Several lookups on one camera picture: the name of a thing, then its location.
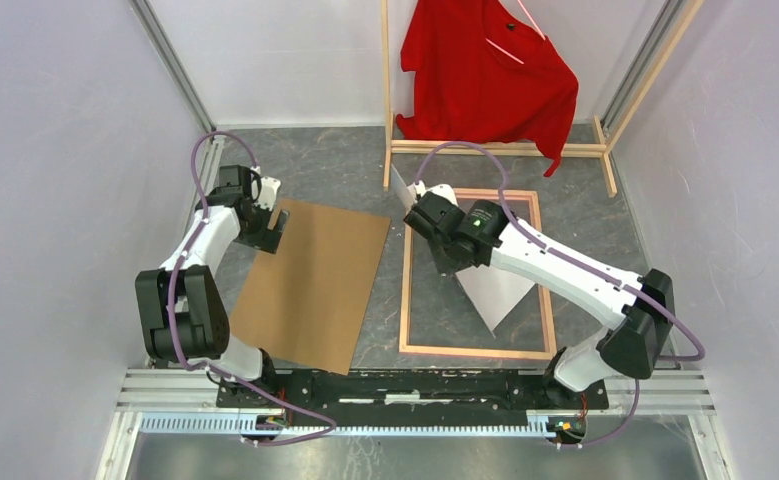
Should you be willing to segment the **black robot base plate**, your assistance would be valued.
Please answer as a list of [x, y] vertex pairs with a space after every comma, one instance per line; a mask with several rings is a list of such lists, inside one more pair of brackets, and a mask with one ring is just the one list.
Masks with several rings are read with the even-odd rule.
[[262, 426], [339, 429], [523, 426], [530, 410], [567, 415], [610, 405], [601, 381], [574, 393], [520, 369], [279, 370], [260, 388], [221, 381], [216, 405], [272, 409]]

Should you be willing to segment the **coastal landscape photo board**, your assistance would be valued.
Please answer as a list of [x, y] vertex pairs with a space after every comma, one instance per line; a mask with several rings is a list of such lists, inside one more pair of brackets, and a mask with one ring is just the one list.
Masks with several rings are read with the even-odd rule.
[[[404, 217], [413, 203], [413, 195], [407, 189], [410, 185], [402, 177], [400, 172], [392, 166], [389, 169], [389, 185], [392, 192], [401, 202], [404, 208]], [[507, 226], [507, 217], [497, 200], [489, 202], [489, 255], [499, 245], [497, 235]], [[460, 200], [464, 210], [469, 209], [469, 204], [475, 200]], [[459, 271], [453, 276], [461, 284], [467, 297], [472, 301], [479, 316], [484, 320], [488, 328], [493, 331], [503, 320], [515, 303], [524, 296], [525, 292], [536, 283], [517, 274], [498, 270], [493, 266], [472, 267]]]

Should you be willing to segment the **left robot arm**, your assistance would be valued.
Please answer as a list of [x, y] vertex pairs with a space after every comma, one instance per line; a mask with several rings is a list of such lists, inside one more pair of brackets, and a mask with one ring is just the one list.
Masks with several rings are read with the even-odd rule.
[[279, 394], [273, 363], [232, 333], [215, 273], [233, 243], [276, 253], [289, 213], [278, 207], [280, 180], [257, 167], [225, 166], [218, 180], [196, 204], [178, 248], [135, 279], [144, 346], [153, 360], [242, 382], [243, 397], [267, 407]]

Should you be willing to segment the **brown cardboard backing board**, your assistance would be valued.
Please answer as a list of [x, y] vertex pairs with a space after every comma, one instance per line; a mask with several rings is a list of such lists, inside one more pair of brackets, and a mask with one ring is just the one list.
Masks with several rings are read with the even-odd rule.
[[391, 220], [298, 200], [274, 254], [260, 252], [230, 316], [243, 343], [272, 357], [345, 375]]

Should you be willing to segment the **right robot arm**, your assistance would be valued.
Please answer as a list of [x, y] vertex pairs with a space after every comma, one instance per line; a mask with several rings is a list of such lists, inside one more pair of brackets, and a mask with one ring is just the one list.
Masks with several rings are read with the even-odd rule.
[[656, 269], [639, 275], [596, 261], [501, 203], [478, 200], [464, 210], [446, 184], [415, 183], [397, 195], [405, 224], [427, 242], [437, 270], [469, 277], [469, 296], [510, 310], [520, 292], [545, 287], [600, 324], [596, 334], [561, 349], [549, 363], [542, 392], [550, 405], [567, 408], [591, 384], [612, 376], [651, 377], [671, 330], [668, 275]]

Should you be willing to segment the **pink wooden picture frame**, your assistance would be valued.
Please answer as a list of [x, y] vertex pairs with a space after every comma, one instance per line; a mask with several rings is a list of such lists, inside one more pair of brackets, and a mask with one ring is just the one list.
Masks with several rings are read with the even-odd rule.
[[[456, 196], [460, 200], [497, 200], [498, 192], [494, 189], [457, 188]], [[541, 230], [541, 209], [538, 194], [530, 190], [507, 190], [507, 201], [527, 203], [530, 212], [529, 223]], [[412, 273], [413, 273], [413, 233], [409, 226], [404, 227], [403, 269], [401, 286], [401, 308], [399, 313], [399, 339], [398, 351], [403, 354], [436, 355], [461, 358], [489, 358], [496, 360], [521, 360], [521, 361], [550, 361], [558, 351], [555, 333], [552, 299], [550, 291], [545, 287], [537, 287], [542, 338], [544, 349], [541, 351], [510, 350], [510, 349], [484, 349], [465, 347], [443, 347], [416, 345], [410, 343], [411, 326], [411, 299], [412, 299]]]

